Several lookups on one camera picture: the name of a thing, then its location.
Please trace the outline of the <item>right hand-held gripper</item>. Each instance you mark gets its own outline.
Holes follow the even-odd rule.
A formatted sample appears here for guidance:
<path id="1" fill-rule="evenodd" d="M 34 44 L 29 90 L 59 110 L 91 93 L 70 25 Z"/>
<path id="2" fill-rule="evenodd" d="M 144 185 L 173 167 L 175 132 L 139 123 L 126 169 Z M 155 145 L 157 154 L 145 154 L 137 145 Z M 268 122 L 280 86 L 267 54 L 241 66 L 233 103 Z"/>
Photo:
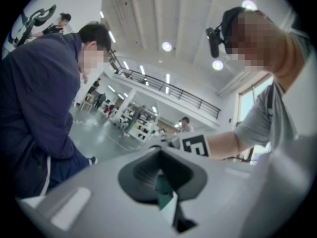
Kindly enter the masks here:
<path id="1" fill-rule="evenodd" d="M 211 151 L 204 134 L 177 134 L 160 140 L 172 147 L 194 155 L 209 157 Z"/>

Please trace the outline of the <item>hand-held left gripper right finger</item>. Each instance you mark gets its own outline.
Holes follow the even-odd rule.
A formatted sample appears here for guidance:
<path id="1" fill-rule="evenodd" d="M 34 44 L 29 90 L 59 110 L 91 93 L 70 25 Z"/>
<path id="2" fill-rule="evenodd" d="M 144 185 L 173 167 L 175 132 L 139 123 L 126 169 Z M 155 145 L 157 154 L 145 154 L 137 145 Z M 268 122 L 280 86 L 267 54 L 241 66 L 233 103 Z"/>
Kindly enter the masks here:
<path id="1" fill-rule="evenodd" d="M 177 232 L 196 227 L 207 217 L 218 215 L 226 205 L 236 202 L 248 166 L 231 161 L 213 161 L 192 154 L 177 155 L 169 150 L 158 153 L 162 172 L 160 187 L 172 197 L 162 209 Z"/>

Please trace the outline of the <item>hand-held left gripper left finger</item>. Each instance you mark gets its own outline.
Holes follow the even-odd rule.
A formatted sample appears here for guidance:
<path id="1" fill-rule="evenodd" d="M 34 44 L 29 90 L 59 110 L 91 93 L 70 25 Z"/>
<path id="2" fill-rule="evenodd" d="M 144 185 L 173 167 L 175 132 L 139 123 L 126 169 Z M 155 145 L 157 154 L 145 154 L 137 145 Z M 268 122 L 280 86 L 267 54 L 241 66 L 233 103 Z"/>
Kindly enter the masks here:
<path id="1" fill-rule="evenodd" d="M 129 154 L 86 168 L 74 187 L 91 196 L 80 212 L 76 230 L 169 230 L 155 191 L 159 149 Z"/>

